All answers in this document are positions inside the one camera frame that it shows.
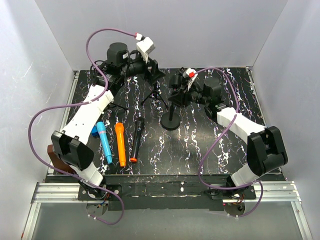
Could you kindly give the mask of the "cyan microphone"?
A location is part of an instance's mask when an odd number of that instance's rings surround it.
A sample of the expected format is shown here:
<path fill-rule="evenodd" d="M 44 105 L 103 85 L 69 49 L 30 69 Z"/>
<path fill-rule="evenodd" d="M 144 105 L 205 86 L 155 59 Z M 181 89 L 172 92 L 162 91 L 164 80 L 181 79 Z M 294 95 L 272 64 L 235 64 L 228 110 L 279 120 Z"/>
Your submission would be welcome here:
<path fill-rule="evenodd" d="M 113 163 L 113 159 L 112 159 L 112 153 L 111 153 L 111 149 L 110 149 L 110 145 L 107 137 L 105 124 L 102 121 L 98 121 L 96 123 L 96 128 L 97 128 L 97 132 L 99 134 L 99 138 L 103 148 L 104 156 L 106 158 L 107 163 L 110 165 Z"/>

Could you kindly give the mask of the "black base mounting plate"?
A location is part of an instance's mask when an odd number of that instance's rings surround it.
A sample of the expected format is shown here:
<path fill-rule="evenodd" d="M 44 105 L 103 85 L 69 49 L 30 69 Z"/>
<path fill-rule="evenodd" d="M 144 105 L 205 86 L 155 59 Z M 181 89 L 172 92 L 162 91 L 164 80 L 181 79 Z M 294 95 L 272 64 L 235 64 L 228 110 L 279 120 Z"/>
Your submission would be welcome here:
<path fill-rule="evenodd" d="M 235 201 L 230 191 L 204 186 L 197 175 L 105 175 L 107 188 L 118 191 L 125 210 L 207 209 L 222 211 Z"/>

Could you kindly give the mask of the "orange microphone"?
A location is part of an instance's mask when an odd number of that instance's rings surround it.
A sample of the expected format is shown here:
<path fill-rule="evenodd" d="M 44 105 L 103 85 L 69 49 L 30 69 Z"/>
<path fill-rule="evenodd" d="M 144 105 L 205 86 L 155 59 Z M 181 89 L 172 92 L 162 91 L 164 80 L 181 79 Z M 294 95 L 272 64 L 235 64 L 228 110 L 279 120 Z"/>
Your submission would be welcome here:
<path fill-rule="evenodd" d="M 115 124 L 118 159 L 119 159 L 119 165 L 122 168 L 126 166 L 126 149 L 125 149 L 124 131 L 125 131 L 125 128 L 121 122 L 118 122 Z"/>

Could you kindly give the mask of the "round base stand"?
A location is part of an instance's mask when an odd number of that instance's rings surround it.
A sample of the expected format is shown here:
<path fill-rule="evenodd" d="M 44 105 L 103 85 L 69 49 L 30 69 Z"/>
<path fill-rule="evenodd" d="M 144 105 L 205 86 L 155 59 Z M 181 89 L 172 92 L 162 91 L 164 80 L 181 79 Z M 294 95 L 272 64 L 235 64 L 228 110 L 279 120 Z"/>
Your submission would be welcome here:
<path fill-rule="evenodd" d="M 186 77 L 186 68 L 184 68 L 184 67 L 181 67 L 181 68 L 179 68 L 177 71 L 176 71 L 176 75 L 177 76 L 181 76 L 181 77 L 183 77 L 183 78 L 185 78 Z"/>
<path fill-rule="evenodd" d="M 184 85 L 184 77 L 173 75 L 169 80 L 169 87 L 171 86 L 181 86 Z M 181 124 L 180 116 L 175 112 L 175 104 L 170 102 L 169 111 L 164 113 L 161 116 L 160 124 L 161 126 L 168 131 L 176 130 Z"/>

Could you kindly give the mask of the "brown box with clear lid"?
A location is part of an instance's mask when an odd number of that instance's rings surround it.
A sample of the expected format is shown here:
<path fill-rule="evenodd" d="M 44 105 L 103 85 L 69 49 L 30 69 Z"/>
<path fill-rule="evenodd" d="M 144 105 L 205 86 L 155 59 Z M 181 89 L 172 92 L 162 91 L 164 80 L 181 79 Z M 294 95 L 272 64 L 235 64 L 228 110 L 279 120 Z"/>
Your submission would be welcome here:
<path fill-rule="evenodd" d="M 68 172 L 70 174 L 76 173 L 69 165 L 65 164 L 61 159 L 57 157 L 57 155 L 54 153 L 52 144 L 47 146 L 47 154 L 55 168 Z"/>

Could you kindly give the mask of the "black microphone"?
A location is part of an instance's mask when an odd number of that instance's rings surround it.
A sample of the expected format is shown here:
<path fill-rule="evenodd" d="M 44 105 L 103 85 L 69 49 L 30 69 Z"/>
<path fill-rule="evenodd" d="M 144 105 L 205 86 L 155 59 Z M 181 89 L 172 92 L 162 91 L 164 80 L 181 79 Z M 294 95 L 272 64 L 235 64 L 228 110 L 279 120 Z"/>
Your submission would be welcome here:
<path fill-rule="evenodd" d="M 143 117 L 139 117 L 135 122 L 132 150 L 131 150 L 131 154 L 130 154 L 130 162 L 131 163 L 137 163 L 137 161 L 138 161 L 140 141 L 142 138 L 144 128 L 145 128 L 145 119 Z"/>

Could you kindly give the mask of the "tall black tripod stand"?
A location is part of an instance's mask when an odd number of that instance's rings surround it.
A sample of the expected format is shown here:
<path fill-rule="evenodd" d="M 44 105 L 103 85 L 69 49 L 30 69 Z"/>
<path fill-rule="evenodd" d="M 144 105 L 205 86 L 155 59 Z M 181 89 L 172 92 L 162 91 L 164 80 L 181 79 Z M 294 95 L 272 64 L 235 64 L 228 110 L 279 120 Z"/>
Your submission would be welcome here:
<path fill-rule="evenodd" d="M 158 100 L 161 101 L 165 108 L 168 110 L 169 106 L 167 105 L 167 103 L 165 102 L 165 100 L 162 98 L 161 96 L 161 92 L 160 92 L 160 87 L 158 86 L 158 83 L 154 83 L 153 84 L 153 90 L 149 93 L 149 95 L 140 103 L 141 106 L 143 106 L 145 104 L 145 102 L 148 99 L 154 99 L 154 100 Z"/>

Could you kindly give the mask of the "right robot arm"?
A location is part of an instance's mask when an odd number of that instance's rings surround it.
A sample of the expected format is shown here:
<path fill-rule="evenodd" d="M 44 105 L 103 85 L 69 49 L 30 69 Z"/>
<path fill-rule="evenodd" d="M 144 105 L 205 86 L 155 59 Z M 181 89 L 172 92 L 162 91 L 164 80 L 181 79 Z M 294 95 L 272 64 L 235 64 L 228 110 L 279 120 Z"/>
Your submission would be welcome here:
<path fill-rule="evenodd" d="M 248 184 L 288 163 L 288 156 L 280 130 L 265 127 L 237 113 L 222 99 L 222 87 L 217 78 L 207 78 L 203 86 L 181 75 L 169 81 L 173 89 L 169 101 L 179 107 L 190 103 L 204 106 L 206 115 L 218 125 L 226 127 L 247 145 L 246 164 L 227 178 L 226 192 L 237 199 Z"/>

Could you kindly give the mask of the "aluminium rail frame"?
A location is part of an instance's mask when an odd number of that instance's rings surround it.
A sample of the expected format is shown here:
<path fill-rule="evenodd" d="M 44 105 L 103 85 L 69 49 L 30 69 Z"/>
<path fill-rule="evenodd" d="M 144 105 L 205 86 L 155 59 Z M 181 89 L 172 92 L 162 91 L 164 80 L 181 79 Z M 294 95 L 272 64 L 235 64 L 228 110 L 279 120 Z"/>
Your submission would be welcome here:
<path fill-rule="evenodd" d="M 263 190 L 258 183 L 254 184 L 256 197 L 261 194 L 262 202 L 289 202 L 291 203 L 299 231 L 304 240 L 311 240 L 312 234 L 304 215 L 301 197 L 294 181 L 263 181 Z M 86 203 L 97 204 L 97 200 L 82 200 L 84 193 L 78 183 L 37 183 L 31 200 L 31 208 L 27 217 L 22 240 L 30 240 L 33 236 L 37 218 L 42 203 Z"/>

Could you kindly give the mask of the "blue white toy block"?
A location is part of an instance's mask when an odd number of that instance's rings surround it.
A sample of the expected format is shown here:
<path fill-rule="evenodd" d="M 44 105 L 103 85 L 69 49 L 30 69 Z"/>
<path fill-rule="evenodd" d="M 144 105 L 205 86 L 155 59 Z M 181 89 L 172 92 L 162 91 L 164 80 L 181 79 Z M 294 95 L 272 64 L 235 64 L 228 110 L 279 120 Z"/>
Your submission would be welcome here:
<path fill-rule="evenodd" d="M 93 128 L 91 130 L 91 135 L 94 138 L 98 138 L 100 136 L 96 125 L 93 126 Z"/>

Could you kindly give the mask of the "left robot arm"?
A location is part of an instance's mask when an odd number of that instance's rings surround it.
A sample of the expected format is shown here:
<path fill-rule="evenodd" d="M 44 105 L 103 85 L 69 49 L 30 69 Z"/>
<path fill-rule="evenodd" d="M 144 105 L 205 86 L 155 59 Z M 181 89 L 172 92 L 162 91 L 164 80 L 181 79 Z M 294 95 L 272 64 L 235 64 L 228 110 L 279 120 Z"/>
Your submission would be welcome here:
<path fill-rule="evenodd" d="M 126 78 L 143 75 L 144 80 L 152 86 L 165 76 L 159 70 L 158 62 L 149 57 L 154 49 L 155 45 L 148 37 L 137 42 L 133 51 L 128 51 L 125 43 L 112 43 L 106 53 L 107 59 L 90 73 L 92 85 L 85 100 L 92 100 L 98 95 L 101 97 L 80 106 L 71 121 L 51 136 L 55 155 L 87 184 L 92 184 L 89 194 L 95 200 L 103 199 L 107 191 L 102 184 L 104 178 L 93 163 L 94 152 L 87 146 L 89 136 L 105 108 L 125 84 Z"/>

